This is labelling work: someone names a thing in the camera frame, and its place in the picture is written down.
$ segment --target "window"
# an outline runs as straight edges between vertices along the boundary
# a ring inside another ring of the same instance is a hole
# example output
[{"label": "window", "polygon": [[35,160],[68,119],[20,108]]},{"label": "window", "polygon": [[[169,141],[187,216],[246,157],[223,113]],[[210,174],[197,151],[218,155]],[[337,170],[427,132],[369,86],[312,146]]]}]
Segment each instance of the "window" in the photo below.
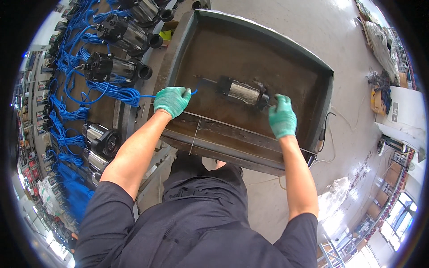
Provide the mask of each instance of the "window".
[{"label": "window", "polygon": [[346,268],[380,268],[374,254],[368,246],[362,248],[361,251],[353,255],[346,262]]},{"label": "window", "polygon": [[416,210],[416,203],[406,193],[401,193],[381,227],[382,236],[396,251],[407,235]]}]

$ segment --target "green glove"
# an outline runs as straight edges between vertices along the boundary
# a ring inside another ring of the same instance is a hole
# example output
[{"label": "green glove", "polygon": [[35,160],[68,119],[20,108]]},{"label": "green glove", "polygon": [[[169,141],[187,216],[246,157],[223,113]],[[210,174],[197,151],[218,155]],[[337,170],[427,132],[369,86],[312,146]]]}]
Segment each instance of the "green glove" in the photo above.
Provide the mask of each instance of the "green glove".
[{"label": "green glove", "polygon": [[157,93],[154,109],[166,110],[172,118],[179,116],[185,110],[191,98],[190,88],[166,87]]},{"label": "green glove", "polygon": [[298,123],[295,113],[292,111],[290,98],[284,95],[274,95],[278,101],[277,106],[269,109],[268,121],[276,139],[288,135],[295,135]]}]

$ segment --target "factory floor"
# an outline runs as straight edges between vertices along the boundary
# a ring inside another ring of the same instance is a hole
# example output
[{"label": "factory floor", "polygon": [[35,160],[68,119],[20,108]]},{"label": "factory floor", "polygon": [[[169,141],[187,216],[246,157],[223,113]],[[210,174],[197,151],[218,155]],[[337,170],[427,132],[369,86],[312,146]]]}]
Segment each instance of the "factory floor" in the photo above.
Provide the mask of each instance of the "factory floor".
[{"label": "factory floor", "polygon": [[[175,20],[190,9],[192,2],[185,0],[178,4]],[[366,76],[370,69],[380,72],[382,68],[366,47],[356,20],[356,3],[353,0],[211,0],[211,3],[213,10],[242,16],[290,37],[334,70],[331,111],[337,116],[329,118],[332,133],[327,131],[324,149],[318,156],[326,162],[316,163],[311,173],[319,195],[342,177],[349,178],[351,187],[335,214],[319,222],[319,241],[322,241],[321,227],[332,240],[346,228],[352,230],[372,202],[378,190],[378,178],[387,169],[392,152],[389,150],[381,157],[376,152],[381,132],[370,109]],[[370,0],[365,4],[373,5]],[[215,167],[214,160],[203,162],[209,170]],[[160,202],[163,191],[160,182],[167,179],[168,174],[169,168],[166,168],[159,182],[152,184],[153,189],[139,203],[141,210]],[[250,225],[271,243],[282,234],[289,215],[286,191],[279,185],[279,182],[284,185],[285,179],[272,180],[275,178],[251,170],[244,170],[243,174],[248,186]]]}]

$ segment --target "storage rack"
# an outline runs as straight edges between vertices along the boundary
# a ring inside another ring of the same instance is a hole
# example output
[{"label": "storage rack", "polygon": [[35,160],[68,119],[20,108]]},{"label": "storage rack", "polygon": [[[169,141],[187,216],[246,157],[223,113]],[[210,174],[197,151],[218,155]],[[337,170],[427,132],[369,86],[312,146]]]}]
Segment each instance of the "storage rack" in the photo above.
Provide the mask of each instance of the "storage rack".
[{"label": "storage rack", "polygon": [[417,90],[416,82],[414,80],[414,71],[410,62],[410,58],[407,52],[407,49],[402,43],[401,38],[398,35],[398,32],[395,28],[387,28],[390,36],[392,37],[392,46],[395,47],[396,58],[398,62],[398,70],[399,72],[408,73],[410,72],[411,78],[411,88],[413,90]]}]

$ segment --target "plastic sheet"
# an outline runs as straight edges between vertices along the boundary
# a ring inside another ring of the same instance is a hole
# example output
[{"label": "plastic sheet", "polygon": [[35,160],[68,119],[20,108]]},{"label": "plastic sheet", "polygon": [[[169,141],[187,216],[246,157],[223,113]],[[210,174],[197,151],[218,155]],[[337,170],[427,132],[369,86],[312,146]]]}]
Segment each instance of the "plastic sheet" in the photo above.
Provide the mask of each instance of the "plastic sheet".
[{"label": "plastic sheet", "polygon": [[60,216],[63,211],[55,198],[55,194],[52,191],[48,179],[45,178],[43,182],[38,181],[37,188],[39,189],[40,197],[43,200],[43,204],[45,205],[47,212],[53,216]]},{"label": "plastic sheet", "polygon": [[378,24],[365,21],[365,27],[368,38],[371,41],[374,56],[387,71],[393,84],[399,84],[398,62],[395,47],[392,45],[392,37],[385,28],[381,28]]},{"label": "plastic sheet", "polygon": [[347,177],[335,180],[326,187],[326,191],[319,195],[319,221],[331,217],[346,199],[347,191],[350,187],[350,180]]}]

